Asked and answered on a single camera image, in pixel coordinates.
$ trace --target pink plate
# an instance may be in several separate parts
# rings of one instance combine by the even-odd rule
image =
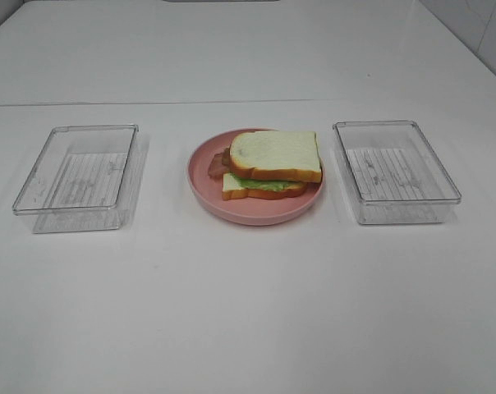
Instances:
[[[214,180],[208,176],[209,163],[216,153],[221,153],[224,148],[230,146],[236,135],[257,130],[265,129],[228,131],[204,142],[195,150],[188,162],[188,180],[195,197],[214,215],[249,226],[268,226],[286,222],[304,213],[319,197],[324,179],[319,184],[309,184],[306,192],[299,197],[223,201],[223,180]]]

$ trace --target transparent storage box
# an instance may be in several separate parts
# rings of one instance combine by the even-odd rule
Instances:
[[[138,126],[53,129],[12,206],[33,233],[114,230],[135,206]]]
[[[336,157],[360,224],[444,222],[462,196],[413,121],[333,125]]]

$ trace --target white bread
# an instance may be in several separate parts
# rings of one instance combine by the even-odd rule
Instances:
[[[230,171],[240,178],[321,182],[313,131],[241,133],[230,145]]]
[[[243,180],[230,172],[223,175],[223,199],[244,199],[245,197],[254,197],[256,199],[284,199],[285,197],[297,197],[306,191],[308,186],[305,182],[278,182],[278,181],[248,181],[250,187],[242,185]],[[276,187],[275,190],[268,189],[269,184],[283,183],[282,188]]]

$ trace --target bread crust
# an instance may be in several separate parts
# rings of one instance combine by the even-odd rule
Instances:
[[[289,186],[282,191],[271,191],[261,189],[239,189],[223,191],[223,200],[229,199],[244,199],[253,197],[255,199],[284,199],[286,197],[298,197],[305,193],[307,183],[301,183],[294,186]]]

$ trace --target table surface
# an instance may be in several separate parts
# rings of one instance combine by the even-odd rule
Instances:
[[[356,224],[331,126],[388,119],[462,192],[448,222]],[[51,129],[122,123],[149,141],[133,222],[30,234],[11,204]],[[193,150],[243,127],[318,133],[326,188],[296,220],[235,225],[191,193]],[[496,78],[417,1],[26,3],[0,28],[18,392],[496,393]]]
[[[28,2],[0,28],[0,105],[496,95],[417,0]]]
[[[496,393],[487,100],[0,108],[0,392]],[[331,125],[399,118],[463,201],[442,225],[361,227]],[[11,204],[50,130],[130,122],[149,140],[133,223],[31,235]],[[204,140],[257,126],[316,131],[325,163],[319,201],[272,227],[216,218],[185,174]]]

